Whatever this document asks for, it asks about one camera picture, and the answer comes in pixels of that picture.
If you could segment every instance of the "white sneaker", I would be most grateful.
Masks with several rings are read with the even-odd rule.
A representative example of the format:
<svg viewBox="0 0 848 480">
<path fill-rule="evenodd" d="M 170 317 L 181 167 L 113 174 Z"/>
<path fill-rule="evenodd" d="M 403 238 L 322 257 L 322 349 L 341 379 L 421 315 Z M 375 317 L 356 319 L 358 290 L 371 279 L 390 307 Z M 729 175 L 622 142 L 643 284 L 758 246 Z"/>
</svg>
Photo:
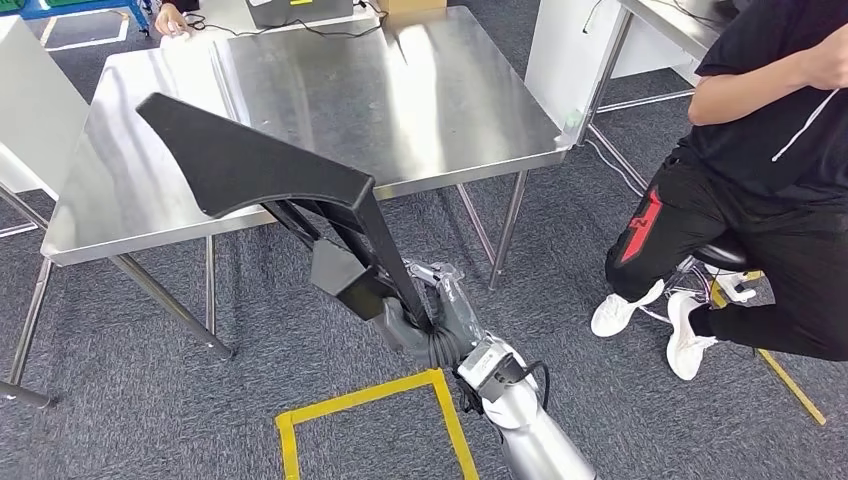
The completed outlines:
<svg viewBox="0 0 848 480">
<path fill-rule="evenodd" d="M 598 305 L 595 314 L 592 315 L 592 333 L 599 337 L 611 337 L 621 332 L 630 323 L 633 312 L 637 308 L 660 298 L 664 287 L 665 283 L 662 279 L 657 280 L 657 283 L 648 290 L 644 297 L 633 303 L 629 303 L 614 293 L 608 295 L 607 299 Z"/>
<path fill-rule="evenodd" d="M 718 343 L 715 337 L 699 337 L 689 323 L 689 313 L 703 305 L 694 294 L 677 292 L 668 299 L 668 319 L 674 333 L 668 341 L 665 354 L 671 370 L 683 380 L 692 380 L 698 373 L 704 350 Z"/>
</svg>

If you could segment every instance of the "metal frame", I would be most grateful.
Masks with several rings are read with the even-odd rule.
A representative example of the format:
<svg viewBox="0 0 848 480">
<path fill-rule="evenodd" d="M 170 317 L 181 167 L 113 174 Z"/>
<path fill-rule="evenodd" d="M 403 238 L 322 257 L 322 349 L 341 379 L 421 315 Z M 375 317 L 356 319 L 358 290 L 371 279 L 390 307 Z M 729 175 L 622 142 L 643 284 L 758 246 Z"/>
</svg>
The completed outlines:
<svg viewBox="0 0 848 480">
<path fill-rule="evenodd" d="M 23 215 L 29 224 L 19 225 L 17 227 L 6 228 L 0 230 L 5 233 L 0 235 L 8 237 L 17 233 L 28 232 L 36 228 L 47 230 L 47 220 L 24 203 L 11 189 L 0 182 L 0 198 L 11 205 L 18 213 Z M 33 392 L 21 387 L 24 368 L 26 367 L 27 357 L 29 357 L 30 347 L 32 347 L 32 339 L 35 335 L 35 327 L 38 324 L 38 313 L 41 311 L 41 305 L 44 303 L 44 293 L 47 291 L 47 282 L 50 280 L 50 271 L 53 267 L 53 262 L 44 259 L 41 262 L 41 269 L 38 272 L 38 279 L 35 283 L 35 289 L 30 300 L 29 310 L 27 310 L 26 318 L 24 319 L 24 327 L 21 332 L 21 338 L 18 340 L 18 346 L 15 349 L 15 357 L 12 360 L 12 367 L 9 371 L 8 382 L 0 382 L 0 395 L 8 400 L 19 400 L 37 408 L 45 408 L 51 404 L 50 397 L 40 393 Z"/>
<path fill-rule="evenodd" d="M 148 13 L 153 13 L 151 0 L 142 0 L 143 8 Z M 110 8 L 129 8 L 138 23 L 139 29 L 146 34 L 150 34 L 150 22 L 144 16 L 137 0 L 95 0 L 91 2 L 74 3 L 71 5 L 61 5 L 58 7 L 45 8 L 45 5 L 36 0 L 28 0 L 23 8 L 19 10 L 10 10 L 0 13 L 0 17 L 5 15 L 20 15 L 24 20 L 38 20 L 41 18 L 56 17 L 67 15 L 70 13 L 90 12 L 94 10 L 105 10 Z"/>
<path fill-rule="evenodd" d="M 47 230 L 47 220 L 24 203 L 14 192 L 0 182 L 0 198 L 5 200 L 9 205 L 15 208 L 17 212 L 26 217 L 30 223 L 19 225 L 16 227 L 0 230 L 0 238 L 8 237 L 17 233 L 28 232 L 37 228 Z M 147 273 L 132 257 L 128 254 L 118 255 L 109 258 L 115 265 L 118 266 L 124 273 L 129 275 L 136 283 L 139 284 L 151 297 L 158 301 L 169 313 L 174 315 L 178 320 L 182 321 L 188 329 L 207 347 L 214 350 L 219 357 L 229 359 L 233 356 L 233 352 L 227 348 L 215 336 L 215 239 L 212 236 L 206 237 L 206 322 L 205 326 L 201 324 L 180 302 L 178 302 L 167 290 Z M 21 332 L 21 338 L 18 341 L 18 346 L 15 349 L 15 357 L 12 361 L 12 367 L 8 376 L 8 381 L 0 381 L 0 396 L 8 400 L 18 400 L 23 403 L 32 405 L 37 408 L 45 408 L 51 405 L 50 397 L 41 393 L 33 392 L 21 387 L 24 368 L 26 367 L 27 358 L 32 340 L 35 336 L 35 329 L 38 325 L 38 315 L 41 311 L 41 306 L 44 303 L 44 295 L 47 291 L 47 283 L 50 280 L 50 272 L 53 268 L 53 262 L 45 258 L 41 262 L 41 269 L 38 273 L 38 279 L 35 283 L 32 300 L 30 301 L 29 310 L 24 319 L 24 327 Z"/>
<path fill-rule="evenodd" d="M 594 124 L 595 115 L 599 113 L 613 112 L 617 110 L 624 110 L 627 108 L 639 107 L 642 105 L 649 105 L 657 102 L 664 102 L 666 100 L 673 100 L 675 98 L 683 98 L 691 96 L 695 93 L 694 89 L 683 90 L 680 92 L 672 92 L 666 93 L 662 95 L 654 95 L 652 97 L 640 98 L 636 100 L 628 100 L 626 102 L 614 103 L 612 105 L 601 105 L 601 101 L 603 100 L 604 93 L 606 93 L 607 87 L 609 86 L 609 81 L 612 78 L 612 72 L 615 69 L 616 63 L 618 63 L 618 57 L 621 55 L 621 50 L 624 47 L 625 40 L 627 39 L 627 34 L 630 31 L 630 25 L 633 23 L 633 12 L 629 9 L 622 8 L 619 17 L 616 19 L 615 31 L 613 32 L 613 41 L 610 45 L 608 52 L 606 53 L 604 61 L 604 69 L 601 72 L 601 76 L 595 84 L 595 88 L 592 92 L 592 98 L 589 102 L 589 111 L 583 118 L 583 122 L 580 124 L 580 128 L 577 132 L 577 145 L 583 146 L 586 140 L 587 132 L 592 132 L 598 140 L 604 145 L 604 147 L 609 150 L 612 154 L 613 158 L 618 162 L 619 165 L 630 175 L 633 180 L 642 188 L 642 190 L 647 190 L 648 182 L 633 168 L 633 165 L 627 161 L 624 155 L 615 148 L 612 141 L 607 138 Z"/>
<path fill-rule="evenodd" d="M 495 249 L 492 248 L 492 244 L 489 242 L 489 236 L 486 234 L 483 222 L 480 221 L 480 216 L 477 215 L 477 209 L 474 208 L 474 204 L 471 202 L 471 197 L 468 196 L 468 191 L 465 190 L 465 185 L 462 183 L 456 185 L 456 189 L 459 191 L 459 197 L 462 199 L 462 204 L 468 212 L 468 216 L 471 218 L 471 224 L 474 226 L 474 230 L 480 238 L 480 243 L 483 244 L 483 250 L 486 251 L 486 257 L 489 259 L 489 263 L 492 264 L 492 273 L 489 276 L 489 290 L 495 290 L 498 287 L 498 281 L 500 280 L 501 275 L 503 275 L 504 264 L 506 263 L 506 254 L 509 250 L 510 244 L 512 243 L 512 235 L 515 232 L 515 223 L 518 221 L 518 211 L 521 208 L 521 202 L 524 199 L 524 190 L 527 185 L 528 174 L 528 170 L 522 170 L 518 172 L 518 175 L 515 177 L 512 197 L 509 200 L 509 206 L 507 206 L 506 214 L 504 216 L 503 230 L 501 231 L 501 238 L 498 242 L 497 253 L 495 253 Z"/>
</svg>

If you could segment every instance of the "yellow tape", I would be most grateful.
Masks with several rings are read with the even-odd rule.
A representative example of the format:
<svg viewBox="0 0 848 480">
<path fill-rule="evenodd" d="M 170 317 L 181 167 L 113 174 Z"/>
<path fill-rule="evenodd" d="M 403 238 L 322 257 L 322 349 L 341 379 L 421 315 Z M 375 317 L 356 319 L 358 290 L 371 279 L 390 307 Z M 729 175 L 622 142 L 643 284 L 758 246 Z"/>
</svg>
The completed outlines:
<svg viewBox="0 0 848 480">
<path fill-rule="evenodd" d="M 785 383 L 786 386 L 789 387 L 789 390 L 791 390 L 792 393 L 794 393 L 795 396 L 798 397 L 798 401 L 800 401 L 801 405 L 803 405 L 804 408 L 806 408 L 807 411 L 810 412 L 810 415 L 816 420 L 816 422 L 818 422 L 819 425 L 824 425 L 825 422 L 827 422 L 827 419 L 824 418 L 824 415 L 822 415 L 821 411 L 816 408 L 812 400 L 810 400 L 810 397 L 808 397 L 804 393 L 804 391 L 801 390 L 801 387 L 799 387 L 798 384 L 795 383 L 794 380 L 792 380 L 792 377 L 790 377 L 789 374 L 786 373 L 786 370 L 784 370 L 783 367 L 781 367 L 780 364 L 777 363 L 777 360 L 775 360 L 774 357 L 771 356 L 771 353 L 761 348 L 758 348 L 757 351 L 760 352 L 760 355 L 762 355 L 766 362 L 771 366 L 771 369 L 774 370 L 774 373 L 776 373 L 777 376 L 780 377 L 781 380 L 783 380 L 783 383 Z"/>
<path fill-rule="evenodd" d="M 291 415 L 277 416 L 277 428 L 280 430 L 280 443 L 283 449 L 283 471 L 286 480 L 300 478 L 300 466 L 297 463 L 297 441 L 294 438 L 294 422 Z"/>
<path fill-rule="evenodd" d="M 374 400 L 379 400 L 395 393 L 429 385 L 432 378 L 430 370 L 426 370 L 409 377 L 399 378 L 391 382 L 359 390 L 358 392 L 348 393 L 341 397 L 331 398 L 321 403 L 309 405 L 308 407 L 292 410 L 288 413 L 292 416 L 293 423 L 303 423 L 307 420 L 347 410 L 363 403 L 373 402 Z"/>
<path fill-rule="evenodd" d="M 447 426 L 453 449 L 456 452 L 456 459 L 459 461 L 462 476 L 465 480 L 479 480 L 480 477 L 477 476 L 477 468 L 474 467 L 474 459 L 471 458 L 471 450 L 468 449 L 468 442 L 465 440 L 465 434 L 462 432 L 462 425 L 459 424 L 459 417 L 456 416 L 456 409 L 453 407 L 453 399 L 450 396 L 448 384 L 445 382 L 445 374 L 441 370 L 430 370 L 430 372 L 433 389 L 436 391 L 439 406 L 442 407 L 445 425 Z"/>
<path fill-rule="evenodd" d="M 712 291 L 710 292 L 710 297 L 712 298 L 713 303 L 718 308 L 724 308 L 727 306 L 727 301 L 725 301 L 724 297 L 721 295 L 721 287 L 718 286 L 718 283 L 713 284 Z M 757 352 L 759 352 L 763 359 L 765 359 L 766 363 L 768 363 L 774 373 L 776 373 L 777 376 L 780 377 L 781 380 L 783 380 L 783 383 L 786 385 L 787 388 L 789 388 L 789 391 L 792 392 L 793 395 L 795 395 L 798 401 L 801 402 L 801 405 L 804 406 L 804 409 L 807 410 L 810 416 L 813 417 L 813 419 L 815 419 L 815 421 L 818 422 L 819 425 L 824 425 L 827 419 L 824 417 L 824 415 L 822 415 L 821 411 L 816 408 L 815 404 L 813 404 L 812 400 L 810 400 L 810 397 L 808 397 L 807 394 L 805 394 L 804 391 L 801 390 L 801 387 L 799 387 L 798 384 L 795 383 L 795 380 L 792 380 L 792 377 L 790 377 L 789 374 L 786 373 L 786 370 L 784 370 L 783 367 L 781 367 L 780 364 L 777 363 L 777 360 L 775 360 L 769 352 L 763 350 L 762 348 L 758 348 Z"/>
<path fill-rule="evenodd" d="M 453 400 L 451 399 L 450 391 L 445 381 L 445 375 L 441 370 L 426 370 L 409 377 L 392 380 L 391 382 L 277 415 L 275 422 L 277 428 L 280 430 L 285 480 L 300 480 L 300 467 L 297 460 L 297 441 L 294 435 L 295 425 L 425 385 L 433 385 L 435 389 L 439 407 L 445 418 L 448 435 L 450 436 L 451 444 L 456 452 L 456 457 L 459 460 L 465 480 L 479 480 L 477 470 L 474 467 L 474 460 L 471 458 L 471 451 L 468 449 L 468 443 L 465 441 L 465 434 L 462 433 L 462 426 L 459 424 L 459 418 L 456 415 L 456 410 L 453 408 Z"/>
</svg>

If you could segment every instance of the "box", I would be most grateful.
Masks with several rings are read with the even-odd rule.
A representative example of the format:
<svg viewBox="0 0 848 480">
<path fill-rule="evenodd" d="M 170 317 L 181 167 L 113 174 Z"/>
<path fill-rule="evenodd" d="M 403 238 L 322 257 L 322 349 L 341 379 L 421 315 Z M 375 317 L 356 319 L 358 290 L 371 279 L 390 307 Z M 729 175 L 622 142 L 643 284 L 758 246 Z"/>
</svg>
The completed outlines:
<svg viewBox="0 0 848 480">
<path fill-rule="evenodd" d="M 404 13 L 447 7 L 447 0 L 379 0 L 384 12 Z"/>
</svg>

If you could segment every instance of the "hand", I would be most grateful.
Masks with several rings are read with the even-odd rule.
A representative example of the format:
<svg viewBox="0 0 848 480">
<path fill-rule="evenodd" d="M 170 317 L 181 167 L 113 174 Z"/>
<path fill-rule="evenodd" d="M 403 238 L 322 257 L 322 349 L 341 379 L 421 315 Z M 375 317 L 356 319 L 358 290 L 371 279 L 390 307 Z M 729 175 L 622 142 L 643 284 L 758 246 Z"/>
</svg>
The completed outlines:
<svg viewBox="0 0 848 480">
<path fill-rule="evenodd" d="M 185 17 L 170 3 L 163 3 L 156 16 L 156 30 L 162 35 L 179 35 L 188 28 Z"/>
<path fill-rule="evenodd" d="M 800 54 L 806 85 L 819 90 L 848 87 L 848 24 Z"/>
</svg>

